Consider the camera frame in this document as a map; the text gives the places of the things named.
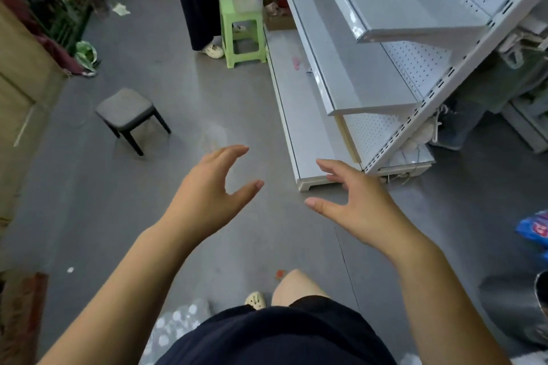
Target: fingernail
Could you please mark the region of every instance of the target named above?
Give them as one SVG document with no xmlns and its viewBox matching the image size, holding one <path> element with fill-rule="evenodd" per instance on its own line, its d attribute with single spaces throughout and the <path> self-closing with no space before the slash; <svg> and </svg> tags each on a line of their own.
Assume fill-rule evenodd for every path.
<svg viewBox="0 0 548 365">
<path fill-rule="evenodd" d="M 306 198 L 305 199 L 305 205 L 308 208 L 314 208 L 314 204 L 316 203 L 316 198 Z"/>
</svg>

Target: cardboard box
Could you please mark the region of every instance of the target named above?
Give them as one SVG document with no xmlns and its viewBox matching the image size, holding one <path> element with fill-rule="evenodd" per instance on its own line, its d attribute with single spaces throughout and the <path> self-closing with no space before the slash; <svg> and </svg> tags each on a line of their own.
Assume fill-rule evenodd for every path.
<svg viewBox="0 0 548 365">
<path fill-rule="evenodd" d="M 47 284 L 42 273 L 0 273 L 0 364 L 36 363 Z"/>
<path fill-rule="evenodd" d="M 270 3 L 277 2 L 282 7 L 289 8 L 286 0 L 263 0 L 263 5 L 267 6 Z M 266 9 L 263 8 L 263 22 L 268 30 L 291 30 L 297 29 L 293 15 L 286 16 L 270 16 Z"/>
</svg>

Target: stool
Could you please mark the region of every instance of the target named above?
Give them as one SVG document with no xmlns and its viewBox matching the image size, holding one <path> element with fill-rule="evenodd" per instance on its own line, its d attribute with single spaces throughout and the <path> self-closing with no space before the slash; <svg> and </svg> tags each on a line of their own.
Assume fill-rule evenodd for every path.
<svg viewBox="0 0 548 365">
<path fill-rule="evenodd" d="M 234 68 L 237 62 L 253 59 L 266 62 L 266 42 L 262 11 L 238 13 L 234 10 L 232 0 L 219 0 L 219 8 L 221 11 L 221 35 L 223 37 L 226 65 L 229 68 Z M 235 33 L 232 31 L 232 24 L 234 22 L 245 21 L 254 21 L 254 23 L 246 31 Z M 259 44 L 259 50 L 243 54 L 234 53 L 234 41 L 248 38 L 253 39 Z"/>
<path fill-rule="evenodd" d="M 119 138 L 120 134 L 124 136 L 139 156 L 143 156 L 144 153 L 130 133 L 135 127 L 154 116 L 171 134 L 171 130 L 154 104 L 129 88 L 122 88 L 112 97 L 108 97 L 95 109 L 95 112 L 116 137 Z"/>
</svg>

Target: gray cushioned stool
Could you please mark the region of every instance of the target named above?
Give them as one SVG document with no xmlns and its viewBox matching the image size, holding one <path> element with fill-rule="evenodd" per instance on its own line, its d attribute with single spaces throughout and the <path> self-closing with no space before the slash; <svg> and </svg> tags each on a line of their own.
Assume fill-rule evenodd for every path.
<svg viewBox="0 0 548 365">
<path fill-rule="evenodd" d="M 143 156 L 144 153 L 130 133 L 135 127 L 154 116 L 162 127 L 171 133 L 154 104 L 129 88 L 122 88 L 112 97 L 108 97 L 95 109 L 95 112 L 116 137 L 120 137 L 120 134 L 124 136 L 139 156 Z"/>
</svg>

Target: hand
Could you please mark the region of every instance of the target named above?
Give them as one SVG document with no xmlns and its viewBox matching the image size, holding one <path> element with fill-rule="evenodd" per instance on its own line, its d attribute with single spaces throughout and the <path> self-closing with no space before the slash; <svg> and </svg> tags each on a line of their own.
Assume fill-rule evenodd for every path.
<svg viewBox="0 0 548 365">
<path fill-rule="evenodd" d="M 252 181 L 232 195 L 226 193 L 229 169 L 248 150 L 247 146 L 234 145 L 202 157 L 183 179 L 161 223 L 182 230 L 195 245 L 228 224 L 265 184 Z"/>
<path fill-rule="evenodd" d="M 316 161 L 327 179 L 342 183 L 348 191 L 348 203 L 338 205 L 320 198 L 308 198 L 306 205 L 332 219 L 362 243 L 383 252 L 389 258 L 401 251 L 408 238 L 423 237 L 403 214 L 379 179 L 370 177 L 338 160 Z"/>
</svg>

